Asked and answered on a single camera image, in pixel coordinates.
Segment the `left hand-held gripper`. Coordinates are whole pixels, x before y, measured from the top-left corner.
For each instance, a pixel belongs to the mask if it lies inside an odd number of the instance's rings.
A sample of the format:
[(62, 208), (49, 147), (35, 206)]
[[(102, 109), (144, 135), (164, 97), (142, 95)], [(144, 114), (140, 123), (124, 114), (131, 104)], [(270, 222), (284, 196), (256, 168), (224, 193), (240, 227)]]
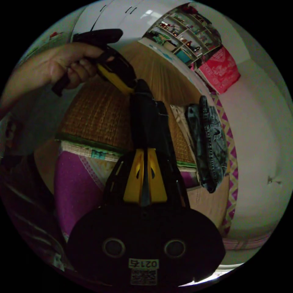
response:
[(80, 42), (100, 48), (98, 58), (86, 57), (95, 66), (98, 75), (115, 86), (124, 95), (134, 93), (137, 77), (132, 65), (109, 44), (116, 43), (123, 36), (121, 29), (102, 29), (76, 33), (72, 42)]

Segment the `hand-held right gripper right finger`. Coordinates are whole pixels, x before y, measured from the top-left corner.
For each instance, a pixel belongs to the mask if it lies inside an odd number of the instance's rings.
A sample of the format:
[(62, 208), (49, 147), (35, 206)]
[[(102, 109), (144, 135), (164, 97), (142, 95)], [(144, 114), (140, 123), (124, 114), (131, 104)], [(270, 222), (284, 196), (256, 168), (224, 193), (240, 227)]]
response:
[(167, 202), (167, 194), (157, 159), (156, 150), (153, 148), (147, 149), (147, 163), (151, 204), (165, 203)]

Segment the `person's left hand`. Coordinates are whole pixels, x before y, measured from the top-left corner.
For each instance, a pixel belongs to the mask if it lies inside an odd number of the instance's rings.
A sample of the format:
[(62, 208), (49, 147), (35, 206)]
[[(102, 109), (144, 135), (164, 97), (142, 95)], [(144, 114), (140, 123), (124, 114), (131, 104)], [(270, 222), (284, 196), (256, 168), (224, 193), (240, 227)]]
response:
[(70, 43), (49, 49), (42, 56), (39, 77), (43, 84), (56, 84), (64, 74), (69, 77), (67, 89), (74, 89), (97, 75), (97, 68), (89, 58), (96, 59), (103, 50), (84, 43)]

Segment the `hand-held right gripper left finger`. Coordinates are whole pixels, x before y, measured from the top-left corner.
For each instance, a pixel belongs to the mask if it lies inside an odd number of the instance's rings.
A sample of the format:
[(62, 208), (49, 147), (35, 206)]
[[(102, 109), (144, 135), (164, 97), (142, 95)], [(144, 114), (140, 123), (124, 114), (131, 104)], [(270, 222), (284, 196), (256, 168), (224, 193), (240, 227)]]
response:
[(124, 202), (140, 203), (144, 179), (144, 150), (137, 149), (127, 180)]

